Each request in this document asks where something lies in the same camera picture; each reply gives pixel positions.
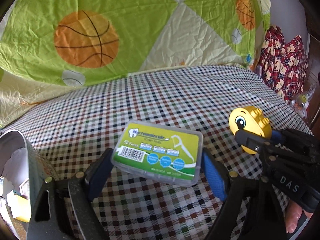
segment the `finger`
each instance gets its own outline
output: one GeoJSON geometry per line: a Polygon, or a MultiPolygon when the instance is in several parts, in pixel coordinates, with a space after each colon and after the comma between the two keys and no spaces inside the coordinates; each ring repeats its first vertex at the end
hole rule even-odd
{"type": "Polygon", "coordinates": [[[293,233],[298,225],[298,220],[302,214],[302,207],[290,200],[287,213],[285,215],[285,228],[287,233],[293,233]]]}
{"type": "Polygon", "coordinates": [[[309,213],[307,211],[304,210],[304,213],[306,214],[307,218],[311,218],[311,216],[313,215],[313,213],[309,213]]]}

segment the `blue circle icon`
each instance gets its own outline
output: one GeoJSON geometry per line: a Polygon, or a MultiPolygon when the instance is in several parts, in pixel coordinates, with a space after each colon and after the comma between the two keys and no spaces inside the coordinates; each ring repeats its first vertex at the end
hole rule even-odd
{"type": "Polygon", "coordinates": [[[158,160],[159,160],[159,157],[155,153],[150,153],[147,157],[147,161],[150,164],[155,164],[158,160]]]}
{"type": "Polygon", "coordinates": [[[162,167],[168,167],[171,164],[171,159],[168,156],[163,156],[160,159],[160,164],[162,167]]]}
{"type": "Polygon", "coordinates": [[[184,161],[182,159],[175,159],[173,161],[173,167],[176,170],[182,170],[184,168],[184,161]]]}

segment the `metal rivet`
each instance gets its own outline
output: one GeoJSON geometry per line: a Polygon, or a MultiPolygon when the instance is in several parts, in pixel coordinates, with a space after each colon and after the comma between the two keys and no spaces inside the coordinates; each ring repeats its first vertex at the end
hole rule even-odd
{"type": "Polygon", "coordinates": [[[50,176],[46,177],[44,180],[45,183],[50,183],[51,181],[52,181],[52,177],[50,177],[50,176]]]}
{"type": "Polygon", "coordinates": [[[269,181],[269,179],[266,176],[262,176],[261,177],[261,181],[264,182],[264,183],[267,183],[269,181]]]}
{"type": "Polygon", "coordinates": [[[238,173],[236,171],[230,171],[229,176],[232,178],[236,178],[236,177],[238,177],[238,173]]]}
{"type": "Polygon", "coordinates": [[[83,171],[78,171],[78,172],[76,173],[76,177],[77,177],[78,179],[81,179],[83,176],[84,176],[84,172],[83,172],[83,171]]]}
{"type": "Polygon", "coordinates": [[[277,159],[277,158],[276,158],[275,156],[273,156],[273,155],[270,155],[270,156],[269,156],[269,160],[271,160],[272,162],[274,162],[276,159],[277,159]]]}

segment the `cartoon eye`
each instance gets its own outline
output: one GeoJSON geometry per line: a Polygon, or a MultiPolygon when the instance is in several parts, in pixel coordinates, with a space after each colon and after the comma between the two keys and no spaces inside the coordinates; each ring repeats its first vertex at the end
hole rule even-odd
{"type": "Polygon", "coordinates": [[[236,124],[239,129],[243,129],[245,127],[245,119],[242,116],[237,116],[236,124]]]}

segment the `yellow toy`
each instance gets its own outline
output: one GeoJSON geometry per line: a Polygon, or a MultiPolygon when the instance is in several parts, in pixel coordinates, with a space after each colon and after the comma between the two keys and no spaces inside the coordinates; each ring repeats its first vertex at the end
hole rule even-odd
{"type": "MultiPolygon", "coordinates": [[[[243,129],[267,139],[271,138],[272,129],[269,119],[263,116],[261,109],[254,106],[246,106],[233,110],[229,117],[229,126],[233,134],[239,129],[243,129]]],[[[257,153],[243,145],[241,147],[249,154],[257,153]]]]}

